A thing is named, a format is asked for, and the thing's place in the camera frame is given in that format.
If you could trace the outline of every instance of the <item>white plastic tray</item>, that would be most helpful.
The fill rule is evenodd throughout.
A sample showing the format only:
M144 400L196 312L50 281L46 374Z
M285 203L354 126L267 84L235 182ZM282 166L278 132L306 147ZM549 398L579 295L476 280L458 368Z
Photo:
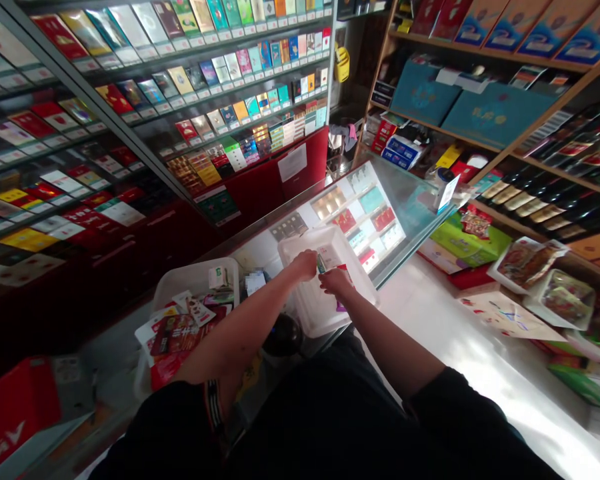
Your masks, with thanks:
M314 228L302 235L284 239L278 243L278 253L286 267L298 253L306 249L317 250L326 245L334 248L342 263L346 264L356 290L376 307L380 306L377 290L337 225ZM324 293L317 276L298 285L293 291L293 300L302 330L310 338L320 337L350 322L347 312L336 311L335 298Z

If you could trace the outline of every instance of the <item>yellow object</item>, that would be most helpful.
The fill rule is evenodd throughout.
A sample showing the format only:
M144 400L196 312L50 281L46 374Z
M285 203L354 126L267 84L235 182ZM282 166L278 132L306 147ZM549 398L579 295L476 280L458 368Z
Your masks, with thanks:
M349 78L349 52L335 43L335 79L343 83Z

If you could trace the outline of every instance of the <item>green box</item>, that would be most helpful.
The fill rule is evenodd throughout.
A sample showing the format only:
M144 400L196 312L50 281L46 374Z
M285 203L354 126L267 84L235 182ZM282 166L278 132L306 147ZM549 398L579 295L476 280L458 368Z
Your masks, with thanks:
M460 218L458 212L450 216L431 234L431 240L470 267L498 260L511 243L511 237L495 227L489 227L489 240L480 240L475 235L465 233Z
M547 368L587 403L600 407L600 364L586 358L557 356Z

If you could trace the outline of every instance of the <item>wooden shelf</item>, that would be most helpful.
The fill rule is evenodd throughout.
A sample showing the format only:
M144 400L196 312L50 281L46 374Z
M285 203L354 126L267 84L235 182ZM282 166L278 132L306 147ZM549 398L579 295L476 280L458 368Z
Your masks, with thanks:
M384 105L381 105L380 103L376 103L374 101L370 101L369 104L372 105L372 106L374 106L374 107L381 108L382 110L386 110L386 111L388 111L388 112L390 112L390 113L392 113L394 115L398 115L399 117L405 118L407 120L412 120L412 121L414 121L416 123L419 123L420 125L424 125L425 127L430 128L431 130L436 130L436 131L438 131L440 133L444 133L446 135L450 135L452 137L455 137L457 139L460 139L460 140L465 141L467 143L470 143L472 145L476 145L477 147L484 148L485 150L490 150L490 151L496 152L496 153L499 153L501 151L499 148L492 147L490 145L487 145L486 143L479 142L478 140L473 140L473 139L470 139L468 137L464 137L462 135L458 135L457 133L450 132L448 130L444 130L443 128L440 128L437 125L434 125L432 123L427 123L425 121L418 120L417 118L413 118L413 117L410 117L408 115L405 115L404 113L400 113L400 112L397 112L395 110L391 110L390 108L387 108Z
M466 45L464 43L433 39L425 37L423 35L416 35L414 33L402 33L391 30L389 31L389 36L418 43L425 43L427 45L434 45L436 47L446 48L450 50L464 51L468 53L473 53L474 55L482 55L484 57L498 58L519 63L532 63L534 65L540 65L542 67L551 67L560 70L574 71L579 73L588 72L592 68L590 65L580 65L579 63L544 59L540 57L534 57L533 55L520 55L519 53L509 53L494 49L478 49L476 47Z
M470 200L469 203L472 205L475 205L477 208L479 208L486 214L492 216L494 218L494 220L496 220L496 222L498 222L502 225L506 225L510 229L513 229L526 237L532 238L538 242L546 242L547 240L549 240L544 235L536 232L535 230L533 230L525 225L522 225L520 222L516 222L516 220L509 218L508 216L486 206L484 203L482 203L476 199ZM600 277L600 267L598 265L590 262L587 259L580 257L579 255L577 255L574 252L570 251L566 256L565 261L568 263L575 263L581 267L584 267L587 270L592 271L594 274L596 274L597 276Z
M567 172L565 172L562 169L549 167L549 166L545 165L544 163L539 162L538 160L533 159L531 157L524 158L522 155L518 155L516 153L512 153L511 156L514 158L517 158L518 160L522 160L525 163L533 165L534 167L551 172L552 174L554 174L558 177L562 177L566 180L572 181L574 183L578 183L579 185L582 185L583 187L586 187L588 189L591 189L591 190L594 190L594 191L600 193L600 184L599 183L594 183L594 182L588 181L588 180L586 180L584 178L580 178L580 177L574 177L573 175L568 174Z

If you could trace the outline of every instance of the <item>snack package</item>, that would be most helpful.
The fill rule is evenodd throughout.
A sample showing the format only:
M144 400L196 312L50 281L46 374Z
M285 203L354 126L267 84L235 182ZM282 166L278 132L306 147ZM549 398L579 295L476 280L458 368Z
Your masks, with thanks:
M462 231L475 235L480 240L489 240L489 226L492 221L490 215L478 210L475 205L469 205L460 218Z

